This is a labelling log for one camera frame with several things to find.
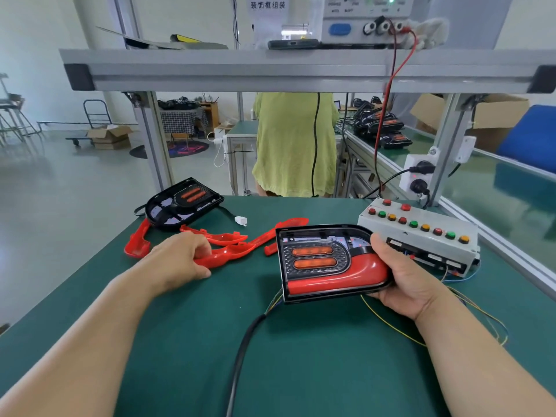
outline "hand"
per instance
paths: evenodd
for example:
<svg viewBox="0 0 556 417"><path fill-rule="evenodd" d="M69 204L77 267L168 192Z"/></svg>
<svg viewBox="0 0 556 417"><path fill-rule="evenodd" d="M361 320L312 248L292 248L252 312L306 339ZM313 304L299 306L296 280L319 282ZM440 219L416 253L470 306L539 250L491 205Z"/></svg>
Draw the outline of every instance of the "hand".
<svg viewBox="0 0 556 417"><path fill-rule="evenodd" d="M449 290L408 256L394 250L377 233L371 236L371 246L386 265L392 268L396 285L369 294L400 315L417 320L439 297Z"/></svg>
<svg viewBox="0 0 556 417"><path fill-rule="evenodd" d="M193 259L211 252L203 235L184 231L166 238L123 275L129 274L136 283L138 278L145 279L151 295L156 297L193 280L208 278L211 272Z"/></svg>

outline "red plastic part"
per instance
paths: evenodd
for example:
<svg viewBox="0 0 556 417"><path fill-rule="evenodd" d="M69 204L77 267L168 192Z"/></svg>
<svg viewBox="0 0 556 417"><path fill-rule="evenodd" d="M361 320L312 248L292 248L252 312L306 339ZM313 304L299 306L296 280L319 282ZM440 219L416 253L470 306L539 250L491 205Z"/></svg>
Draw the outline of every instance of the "red plastic part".
<svg viewBox="0 0 556 417"><path fill-rule="evenodd" d="M233 234L225 232L224 234L209 234L207 230L194 230L187 225L182 225L180 231L191 231L193 234L202 234L209 241L209 243L216 246L230 246L232 244L238 244L240 241L247 240L248 236L240 234L238 231L234 231Z"/></svg>
<svg viewBox="0 0 556 417"><path fill-rule="evenodd" d="M145 234L150 227L151 223L149 220L143 220L137 231L135 231L129 238L126 247L123 248L123 252L128 256L135 257L136 259L142 259L147 256L147 254L149 254L149 250L151 249L151 242L145 240Z"/></svg>
<svg viewBox="0 0 556 417"><path fill-rule="evenodd" d="M292 218L289 220L289 227L305 227L309 223L307 218ZM265 254L267 256L272 256L274 253L278 252L278 244L276 242L265 246Z"/></svg>
<svg viewBox="0 0 556 417"><path fill-rule="evenodd" d="M308 222L309 220L307 218L291 218L287 221L279 222L272 230L268 230L263 235L251 240L248 243L240 242L237 245L230 245L224 248L215 249L212 251L211 255L195 259L195 263L209 269L225 265L229 260L240 259L251 253L257 247L260 247L275 238L276 228L301 227L307 225Z"/></svg>
<svg viewBox="0 0 556 417"><path fill-rule="evenodd" d="M296 295L376 285L388 278L388 272L388 266L378 255L367 253L352 257L349 269L339 275L288 281L288 291Z"/></svg>

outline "forearm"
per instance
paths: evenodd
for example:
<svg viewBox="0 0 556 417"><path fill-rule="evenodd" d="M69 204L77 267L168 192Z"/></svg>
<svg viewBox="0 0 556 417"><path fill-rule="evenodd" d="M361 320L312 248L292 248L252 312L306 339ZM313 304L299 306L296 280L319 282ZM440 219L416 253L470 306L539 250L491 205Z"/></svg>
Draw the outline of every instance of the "forearm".
<svg viewBox="0 0 556 417"><path fill-rule="evenodd" d="M122 274L0 400L0 417L108 416L151 297Z"/></svg>
<svg viewBox="0 0 556 417"><path fill-rule="evenodd" d="M416 321L455 417L553 416L556 400L447 293Z"/></svg>

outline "yellow wire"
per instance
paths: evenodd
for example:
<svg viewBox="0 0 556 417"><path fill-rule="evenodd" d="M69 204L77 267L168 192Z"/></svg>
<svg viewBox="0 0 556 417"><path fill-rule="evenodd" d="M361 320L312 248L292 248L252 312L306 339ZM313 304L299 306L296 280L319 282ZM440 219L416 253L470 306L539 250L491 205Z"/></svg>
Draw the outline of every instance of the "yellow wire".
<svg viewBox="0 0 556 417"><path fill-rule="evenodd" d="M361 299L363 300L363 302L365 303L365 305L369 308L369 310L371 312L373 312L375 314L376 317L378 317L382 322L386 323L388 326L390 326L393 330L395 330L396 332L400 333L401 335L405 336L406 338L410 339L411 341L413 341L414 343L418 343L419 345L427 348L427 346L424 343L420 343L419 341L413 339L412 337L410 337L409 335L403 333L402 331L400 331L398 328L394 327L393 325L391 325L390 323L386 322L382 317L379 316L379 314L377 312L375 312L371 306L369 306L369 303L367 303L367 301L365 300L365 297L361 296Z"/></svg>
<svg viewBox="0 0 556 417"><path fill-rule="evenodd" d="M474 303L468 296L466 296L465 294L459 292L458 290L456 290L455 288L452 287L448 287L450 289L450 291L452 291L454 293L454 295L460 299L462 299L463 301L467 301L472 307L476 308L478 311L480 311L483 315L490 317L492 320L494 320L495 322L497 322L500 326L502 326L506 332L504 340L502 341L502 343L500 343L500 345L504 346L507 342L508 342L508 328L506 327L506 325L504 325L504 322L502 322L501 320L497 319L496 317L494 317L493 315L491 315L490 313L485 312L482 308L480 308L476 303ZM492 328L494 329L494 332L496 332L497 335L497 341L500 339L500 336L497 332L497 330L494 328L494 326L489 322L490 326L492 326Z"/></svg>
<svg viewBox="0 0 556 417"><path fill-rule="evenodd" d="M271 305L268 306L265 313L270 312L274 308L274 306L276 306L278 304L278 302L282 299L282 296L279 295L281 293L282 293L282 289L280 289L280 291L278 291L276 294L274 294L274 298L271 301Z"/></svg>

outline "green shirt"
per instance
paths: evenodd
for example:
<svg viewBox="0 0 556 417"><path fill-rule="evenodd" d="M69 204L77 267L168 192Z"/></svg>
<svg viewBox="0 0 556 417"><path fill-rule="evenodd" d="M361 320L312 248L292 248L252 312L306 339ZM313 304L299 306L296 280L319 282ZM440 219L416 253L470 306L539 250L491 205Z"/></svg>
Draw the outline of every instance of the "green shirt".
<svg viewBox="0 0 556 417"><path fill-rule="evenodd" d="M315 158L313 125L316 93L262 92L253 110L259 118L257 162L253 176L264 190L280 196L311 197L311 171ZM320 94L316 119L317 160L315 195L334 191L336 139L339 113L331 93Z"/></svg>

